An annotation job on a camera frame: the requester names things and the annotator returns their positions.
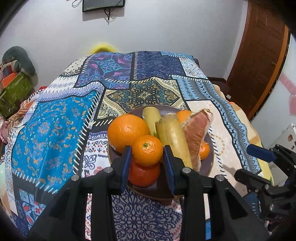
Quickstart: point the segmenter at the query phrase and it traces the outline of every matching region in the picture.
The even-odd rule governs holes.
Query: wall
[[[296,40],[291,36],[287,58],[272,93],[252,121],[262,145],[269,147],[290,123],[296,123]]]
[[[199,59],[207,76],[223,77],[231,58],[243,0],[126,0],[106,22],[104,12],[82,13],[72,1],[29,0],[0,37],[0,56],[11,46],[27,50],[39,83],[49,85],[98,42],[119,52],[163,50]]]
[[[237,33],[237,38],[236,38],[236,41],[235,41],[235,45],[234,45],[234,48],[233,48],[232,55],[230,57],[228,66],[227,66],[226,71],[224,73],[224,79],[225,80],[227,80],[229,75],[230,75],[230,72],[231,72],[232,66],[234,64],[235,58],[237,57],[237,52],[239,51],[239,47],[240,47],[240,44],[241,44],[241,41],[242,41],[242,36],[244,34],[244,27],[245,27],[246,20],[247,20],[247,13],[248,13],[248,1],[244,0],[243,1],[243,6],[242,6],[241,19],[240,19],[240,23],[239,23],[239,30],[238,30],[238,33]]]

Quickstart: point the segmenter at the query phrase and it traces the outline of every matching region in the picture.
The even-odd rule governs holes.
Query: tangerine
[[[139,137],[149,134],[146,122],[131,114],[118,116],[111,122],[107,131],[110,146],[120,153],[123,153],[125,146],[132,146]]]
[[[205,141],[202,142],[202,145],[200,147],[200,152],[199,152],[199,155],[200,155],[200,160],[204,160],[208,157],[210,153],[210,147],[209,147],[209,144],[207,144]]]
[[[128,180],[135,186],[145,188],[155,183],[159,174],[159,162],[153,166],[142,166],[132,159]]]
[[[192,114],[192,111],[190,110],[180,110],[176,113],[176,116],[179,122],[182,124],[183,121],[185,121],[191,114]]]
[[[131,148],[133,158],[143,166],[152,166],[158,163],[163,156],[163,145],[154,136],[139,137]]]

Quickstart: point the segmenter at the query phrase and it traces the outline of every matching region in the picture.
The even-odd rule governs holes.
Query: plate
[[[178,111],[180,111],[177,108],[166,106],[166,105],[150,105],[150,106],[156,107],[159,110],[161,116],[164,116],[168,113],[177,113]],[[129,114],[136,115],[142,118],[142,111],[145,107],[147,106],[142,106],[137,109],[134,109],[131,112],[129,112]],[[213,152],[213,143],[208,133],[206,134],[204,140],[209,144],[210,153],[208,157],[202,161],[202,166],[198,173],[203,176],[207,176],[212,169],[212,165],[214,161],[214,152]],[[114,151],[114,149],[108,144],[108,157],[109,157],[110,163],[112,163],[115,158],[118,158],[120,156],[121,154]],[[140,188],[128,182],[128,188],[130,188],[134,192],[144,197],[158,200],[158,201],[171,201],[174,198],[174,196],[172,195],[168,187],[168,181],[165,174],[164,165],[162,163],[160,164],[160,175],[157,181],[153,185],[146,188]]]

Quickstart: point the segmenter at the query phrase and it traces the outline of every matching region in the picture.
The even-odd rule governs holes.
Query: brown wooden door
[[[240,106],[249,119],[277,78],[288,32],[279,15],[249,2],[243,38],[227,80],[230,101]]]

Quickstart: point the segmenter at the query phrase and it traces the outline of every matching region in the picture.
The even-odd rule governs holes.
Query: tablecloth
[[[34,103],[12,130],[1,158],[5,176],[0,176],[1,200],[11,221],[26,236],[71,175],[95,175],[110,165],[109,124],[150,104],[210,109],[214,120],[208,133],[215,157],[209,176],[221,174],[241,195],[246,194],[246,187],[233,177],[237,169],[267,179],[271,174],[265,163],[246,153],[250,141],[259,145],[255,130],[218,92],[189,55],[98,53],[74,61],[48,88],[30,96],[28,102]],[[127,189],[122,196],[113,196],[113,212],[118,240],[179,239],[182,212],[175,200],[164,206]],[[87,239],[90,219],[91,194],[86,207]]]

